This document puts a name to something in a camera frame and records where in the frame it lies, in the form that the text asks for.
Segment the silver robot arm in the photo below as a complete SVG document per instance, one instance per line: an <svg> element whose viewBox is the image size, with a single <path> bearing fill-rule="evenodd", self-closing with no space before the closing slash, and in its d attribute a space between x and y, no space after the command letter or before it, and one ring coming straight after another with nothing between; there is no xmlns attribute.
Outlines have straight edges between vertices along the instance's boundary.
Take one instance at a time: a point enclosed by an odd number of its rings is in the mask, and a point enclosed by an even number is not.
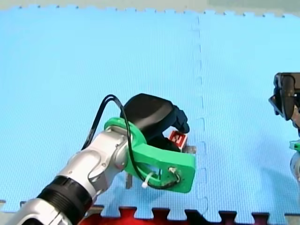
<svg viewBox="0 0 300 225"><path fill-rule="evenodd" d="M111 126L73 155L37 198L26 202L7 225L76 225L126 166L127 131Z"/></svg>

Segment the red block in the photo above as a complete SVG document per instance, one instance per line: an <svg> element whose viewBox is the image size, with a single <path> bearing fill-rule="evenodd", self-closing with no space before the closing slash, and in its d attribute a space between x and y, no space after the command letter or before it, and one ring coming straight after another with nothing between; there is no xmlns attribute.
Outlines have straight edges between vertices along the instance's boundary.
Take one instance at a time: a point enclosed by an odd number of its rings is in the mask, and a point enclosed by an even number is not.
<svg viewBox="0 0 300 225"><path fill-rule="evenodd" d="M182 134L177 130L174 130L170 133L169 140L176 144L176 146L182 150L187 144L188 136L186 134Z"/></svg>

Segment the green part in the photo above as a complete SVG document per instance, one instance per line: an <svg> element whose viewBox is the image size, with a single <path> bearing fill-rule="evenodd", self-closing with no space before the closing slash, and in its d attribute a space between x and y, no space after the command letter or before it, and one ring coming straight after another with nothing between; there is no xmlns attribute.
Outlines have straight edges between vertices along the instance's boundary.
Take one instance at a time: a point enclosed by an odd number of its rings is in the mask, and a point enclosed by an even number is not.
<svg viewBox="0 0 300 225"><path fill-rule="evenodd" d="M105 123L104 129L110 126L126 129L125 121L122 118L111 118ZM163 186L170 181L177 180L175 175L169 172L169 167L174 167L180 176L180 182L166 190L188 193L192 188L195 177L195 157L191 154L162 150L147 145L141 131L132 123L129 123L129 126L132 135L131 145L134 159L143 178L145 179L149 173L153 172L150 166L155 167L161 170L161 176L158 177L156 173L153 174L149 178L148 183L155 186ZM139 178L129 155L125 171Z"/></svg>
<svg viewBox="0 0 300 225"><path fill-rule="evenodd" d="M294 145L294 149L295 149L296 151L300 151L300 143L296 143L296 144Z"/></svg>

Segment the floor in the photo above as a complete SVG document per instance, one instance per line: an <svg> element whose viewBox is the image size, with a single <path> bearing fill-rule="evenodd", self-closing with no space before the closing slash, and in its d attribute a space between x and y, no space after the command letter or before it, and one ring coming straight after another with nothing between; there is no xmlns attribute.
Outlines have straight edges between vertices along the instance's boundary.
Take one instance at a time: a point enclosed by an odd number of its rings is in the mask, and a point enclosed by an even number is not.
<svg viewBox="0 0 300 225"><path fill-rule="evenodd" d="M136 8L137 10L155 8L157 11L172 8L179 12L184 10L204 12L207 9L212 9L217 13L234 11L237 14L242 14L243 12L254 12L256 15L263 15L266 12L271 12L278 16L282 16L284 14L300 16L300 1L298 0L11 0L0 1L0 10L5 10L15 6L25 7L29 4L38 4L40 6L48 4L57 4L60 6L72 4L78 5L79 7L117 7L118 9ZM0 212L0 225L5 224L11 216L12 214ZM289 224L299 224L299 219L295 217L290 217L288 221Z"/></svg>

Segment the blue foam mat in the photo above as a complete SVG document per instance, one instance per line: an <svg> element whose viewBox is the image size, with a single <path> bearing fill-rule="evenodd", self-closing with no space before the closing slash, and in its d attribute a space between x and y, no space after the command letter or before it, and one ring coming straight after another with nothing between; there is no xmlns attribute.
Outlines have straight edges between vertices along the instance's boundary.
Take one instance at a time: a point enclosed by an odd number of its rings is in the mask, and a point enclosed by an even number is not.
<svg viewBox="0 0 300 225"><path fill-rule="evenodd" d="M30 7L1 12L3 210L18 210L20 201L35 197L64 167L83 145L107 94L125 103L144 92L185 109L201 168L198 28L197 15L172 11ZM119 113L108 105L97 132ZM122 173L96 204L105 206L103 216L117 217L120 206L133 206L137 218L152 218L152 208L169 208L170 219L186 219L185 209L207 209L201 174L185 195L143 189L138 180L126 190Z"/></svg>
<svg viewBox="0 0 300 225"><path fill-rule="evenodd" d="M269 212L283 224L300 213L289 170L297 138L267 99L278 71L299 71L300 20L194 13L124 12L95 8L11 9L0 12L0 199L4 211L35 197L81 148L102 98L126 102L146 92L167 98L189 117L189 144L198 170L189 194L134 187L125 175L97 204L104 216L119 206L169 208L169 219L199 210L219 221L219 210ZM109 105L100 127L118 114Z"/></svg>

